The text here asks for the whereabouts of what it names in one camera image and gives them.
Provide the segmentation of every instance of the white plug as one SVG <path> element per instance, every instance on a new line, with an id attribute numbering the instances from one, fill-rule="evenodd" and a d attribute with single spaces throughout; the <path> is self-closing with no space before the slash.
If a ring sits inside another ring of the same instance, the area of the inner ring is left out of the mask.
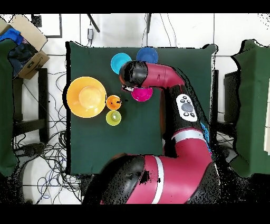
<path id="1" fill-rule="evenodd" d="M 94 32 L 93 29 L 88 29 L 88 40 L 93 40 Z"/>

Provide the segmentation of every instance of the blue plate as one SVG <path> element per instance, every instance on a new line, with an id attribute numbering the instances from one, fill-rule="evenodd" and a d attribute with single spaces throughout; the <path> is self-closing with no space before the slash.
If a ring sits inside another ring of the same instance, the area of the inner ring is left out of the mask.
<path id="1" fill-rule="evenodd" d="M 119 53 L 113 56 L 111 60 L 111 68 L 116 73 L 119 74 L 119 71 L 123 64 L 126 62 L 131 61 L 131 58 L 125 53 Z"/>
<path id="2" fill-rule="evenodd" d="M 137 54 L 137 61 L 156 64 L 158 63 L 158 53 L 154 48 L 142 48 Z"/>

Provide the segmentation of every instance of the light blue plate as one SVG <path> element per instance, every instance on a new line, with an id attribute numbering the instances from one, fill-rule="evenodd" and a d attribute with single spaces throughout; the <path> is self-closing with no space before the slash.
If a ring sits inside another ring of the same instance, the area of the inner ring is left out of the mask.
<path id="1" fill-rule="evenodd" d="M 113 56 L 111 60 L 111 68 L 116 73 L 119 74 L 119 71 L 123 64 L 125 64 L 128 61 L 132 61 L 131 58 L 125 54 L 125 53 L 119 53 Z"/>

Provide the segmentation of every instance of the control button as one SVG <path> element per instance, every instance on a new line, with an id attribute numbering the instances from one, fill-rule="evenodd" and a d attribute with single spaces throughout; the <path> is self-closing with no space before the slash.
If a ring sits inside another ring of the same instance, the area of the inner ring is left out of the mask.
<path id="1" fill-rule="evenodd" d="M 188 103 L 184 103 L 182 106 L 181 106 L 181 109 L 185 112 L 192 112 L 193 111 L 193 106 L 191 104 L 188 104 Z"/>

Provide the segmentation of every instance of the white stripe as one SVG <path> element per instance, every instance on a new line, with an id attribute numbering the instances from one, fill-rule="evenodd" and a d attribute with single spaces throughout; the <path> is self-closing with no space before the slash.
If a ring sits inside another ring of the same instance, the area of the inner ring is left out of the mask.
<path id="1" fill-rule="evenodd" d="M 164 147 L 164 145 L 165 145 L 165 140 L 162 139 L 162 147 Z"/>
<path id="2" fill-rule="evenodd" d="M 158 181 L 156 195 L 155 195 L 155 197 L 153 199 L 152 204 L 157 204 L 159 202 L 159 199 L 160 199 L 161 194 L 163 192 L 164 170 L 163 170 L 163 164 L 162 164 L 162 161 L 160 160 L 160 158 L 157 157 L 157 156 L 154 156 L 154 157 L 155 157 L 155 159 L 157 161 L 157 164 L 158 164 L 158 178 L 160 179 L 160 181 Z"/>
<path id="3" fill-rule="evenodd" d="M 201 139 L 205 141 L 204 135 L 202 134 L 202 132 L 199 132 L 198 130 L 185 130 L 183 132 L 177 133 L 171 139 L 173 138 L 175 138 L 176 142 L 179 142 L 181 140 L 185 140 L 188 138 L 196 138 L 196 139 Z"/>

